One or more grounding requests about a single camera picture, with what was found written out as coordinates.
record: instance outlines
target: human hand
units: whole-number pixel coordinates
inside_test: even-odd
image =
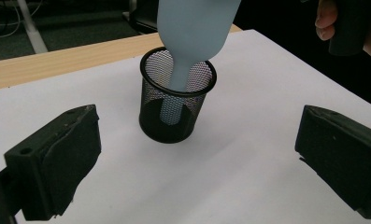
[[[334,36],[337,13],[335,0],[319,0],[315,25],[321,40],[329,40]],[[365,38],[364,51],[371,56],[371,23]]]

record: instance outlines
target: black handle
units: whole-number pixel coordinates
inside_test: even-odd
[[[0,224],[62,215],[101,153],[95,105],[64,112],[5,153],[0,172]]]
[[[336,0],[338,16],[329,52],[350,56],[363,50],[371,18],[371,0]]]

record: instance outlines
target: finger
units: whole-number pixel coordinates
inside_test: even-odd
[[[316,33],[321,40],[328,40],[334,36],[335,27],[333,25],[327,26],[325,28],[316,27]]]
[[[337,7],[335,0],[320,0],[317,8],[316,27],[325,28],[337,19]]]

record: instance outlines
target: gray carpet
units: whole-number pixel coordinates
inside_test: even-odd
[[[44,3],[33,16],[48,51],[69,49],[109,40],[135,36],[138,33],[122,17],[128,1],[89,0],[82,3]],[[9,12],[9,22],[17,20],[13,11]],[[7,27],[6,33],[16,25]],[[35,54],[23,26],[13,35],[0,37],[0,60]]]

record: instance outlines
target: wooden surface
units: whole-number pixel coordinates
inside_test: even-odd
[[[231,32],[241,31],[233,26]],[[128,59],[162,46],[158,34],[139,35],[72,49],[0,61],[0,89]]]

